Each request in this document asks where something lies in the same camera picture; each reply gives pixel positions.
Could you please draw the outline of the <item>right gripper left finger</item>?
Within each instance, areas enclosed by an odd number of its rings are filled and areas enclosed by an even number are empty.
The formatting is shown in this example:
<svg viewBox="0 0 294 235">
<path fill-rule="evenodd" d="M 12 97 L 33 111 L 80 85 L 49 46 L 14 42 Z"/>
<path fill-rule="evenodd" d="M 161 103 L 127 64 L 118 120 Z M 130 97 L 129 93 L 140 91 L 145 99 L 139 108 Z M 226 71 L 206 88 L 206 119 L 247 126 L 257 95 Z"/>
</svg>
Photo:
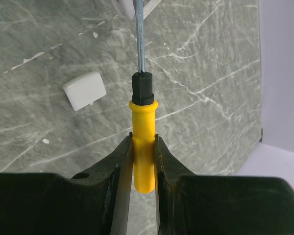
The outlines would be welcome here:
<svg viewBox="0 0 294 235">
<path fill-rule="evenodd" d="M 91 167 L 0 173 L 0 235 L 124 235 L 132 184 L 132 136 Z"/>
</svg>

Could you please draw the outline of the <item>yellow handled screwdriver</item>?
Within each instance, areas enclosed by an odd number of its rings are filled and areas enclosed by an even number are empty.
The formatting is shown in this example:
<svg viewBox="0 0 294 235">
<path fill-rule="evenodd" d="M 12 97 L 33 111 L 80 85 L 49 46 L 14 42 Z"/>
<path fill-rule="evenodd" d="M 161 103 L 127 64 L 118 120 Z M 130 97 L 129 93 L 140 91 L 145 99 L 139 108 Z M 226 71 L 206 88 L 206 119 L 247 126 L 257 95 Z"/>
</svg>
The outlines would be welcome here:
<svg viewBox="0 0 294 235">
<path fill-rule="evenodd" d="M 143 6 L 142 0 L 136 0 L 138 72 L 132 76 L 133 94 L 129 107 L 133 126 L 134 186 L 140 193 L 150 193 L 155 188 L 155 110 L 158 103 L 152 92 L 152 74 L 146 72 L 145 67 Z"/>
</svg>

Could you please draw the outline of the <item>white remote control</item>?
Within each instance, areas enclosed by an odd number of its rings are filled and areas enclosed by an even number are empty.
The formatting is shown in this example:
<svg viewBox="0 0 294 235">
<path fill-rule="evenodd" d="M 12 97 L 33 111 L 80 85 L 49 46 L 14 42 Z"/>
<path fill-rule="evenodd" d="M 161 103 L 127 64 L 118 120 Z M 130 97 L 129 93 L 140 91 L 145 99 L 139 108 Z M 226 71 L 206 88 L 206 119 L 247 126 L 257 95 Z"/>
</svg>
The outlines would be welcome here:
<svg viewBox="0 0 294 235">
<path fill-rule="evenodd" d="M 116 12 L 121 18 L 133 20 L 135 18 L 135 0 L 111 0 Z M 144 19 L 155 9 L 161 0 L 144 0 Z"/>
</svg>

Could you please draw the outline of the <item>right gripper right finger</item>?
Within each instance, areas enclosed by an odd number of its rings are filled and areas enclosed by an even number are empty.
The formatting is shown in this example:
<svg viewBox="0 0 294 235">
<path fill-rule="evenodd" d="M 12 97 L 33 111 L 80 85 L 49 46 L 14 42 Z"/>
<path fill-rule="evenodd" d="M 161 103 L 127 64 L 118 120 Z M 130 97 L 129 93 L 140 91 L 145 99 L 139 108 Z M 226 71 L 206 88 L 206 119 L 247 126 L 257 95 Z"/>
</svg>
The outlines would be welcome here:
<svg viewBox="0 0 294 235">
<path fill-rule="evenodd" d="M 294 190 L 283 179 L 196 175 L 155 138 L 160 235 L 294 235 Z"/>
</svg>

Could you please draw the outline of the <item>white battery cover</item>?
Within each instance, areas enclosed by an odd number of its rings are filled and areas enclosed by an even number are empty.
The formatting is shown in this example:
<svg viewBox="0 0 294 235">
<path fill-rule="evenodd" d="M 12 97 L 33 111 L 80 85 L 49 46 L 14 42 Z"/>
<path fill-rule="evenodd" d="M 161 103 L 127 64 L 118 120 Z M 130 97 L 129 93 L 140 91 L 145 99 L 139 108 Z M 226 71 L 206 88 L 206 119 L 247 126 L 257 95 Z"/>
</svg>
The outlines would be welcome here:
<svg viewBox="0 0 294 235">
<path fill-rule="evenodd" d="M 106 95 L 101 75 L 92 71 L 65 83 L 62 87 L 71 107 L 78 111 Z"/>
</svg>

